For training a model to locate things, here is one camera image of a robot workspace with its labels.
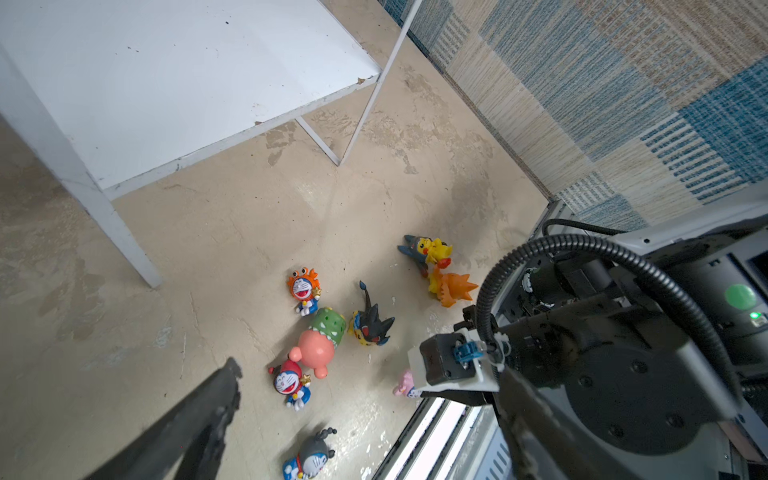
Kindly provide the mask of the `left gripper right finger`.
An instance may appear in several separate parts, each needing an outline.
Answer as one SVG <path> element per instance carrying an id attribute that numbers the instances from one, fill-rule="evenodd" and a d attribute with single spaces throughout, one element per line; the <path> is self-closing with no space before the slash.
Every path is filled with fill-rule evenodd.
<path id="1" fill-rule="evenodd" d="M 499 374 L 494 404 L 517 479 L 622 479 L 624 466 L 518 372 Z"/>

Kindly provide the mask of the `orange crab hood Doraemon figure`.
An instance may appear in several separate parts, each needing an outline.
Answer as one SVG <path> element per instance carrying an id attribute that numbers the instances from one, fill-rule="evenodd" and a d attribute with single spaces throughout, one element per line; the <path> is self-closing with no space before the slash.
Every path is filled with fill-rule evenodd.
<path id="1" fill-rule="evenodd" d="M 294 271 L 286 282 L 291 296 L 297 302 L 294 310 L 302 317 L 314 314 L 319 307 L 322 290 L 314 269 L 302 267 Z"/>

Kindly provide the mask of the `pink hood Doraemon figure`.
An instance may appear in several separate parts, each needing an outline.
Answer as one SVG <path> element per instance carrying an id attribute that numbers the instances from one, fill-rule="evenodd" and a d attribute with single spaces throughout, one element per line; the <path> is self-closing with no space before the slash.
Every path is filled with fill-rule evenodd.
<path id="1" fill-rule="evenodd" d="M 393 389 L 393 394 L 398 397 L 420 398 L 421 391 L 415 387 L 412 371 L 406 369 L 400 376 L 397 386 Z"/>

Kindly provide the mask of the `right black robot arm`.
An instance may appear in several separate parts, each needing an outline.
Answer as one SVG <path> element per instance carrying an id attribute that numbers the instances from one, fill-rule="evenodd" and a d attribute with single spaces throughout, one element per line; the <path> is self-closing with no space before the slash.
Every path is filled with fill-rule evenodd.
<path id="1" fill-rule="evenodd" d="M 767 197 L 632 233 L 565 221 L 503 257 L 463 312 L 519 479 L 630 479 L 705 430 L 767 475 Z"/>

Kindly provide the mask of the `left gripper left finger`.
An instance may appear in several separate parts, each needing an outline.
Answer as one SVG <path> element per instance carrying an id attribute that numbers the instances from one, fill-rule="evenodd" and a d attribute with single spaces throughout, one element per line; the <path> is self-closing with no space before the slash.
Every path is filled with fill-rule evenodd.
<path id="1" fill-rule="evenodd" d="M 232 357 L 88 479 L 214 479 L 226 430 L 240 406 L 241 367 Z"/>

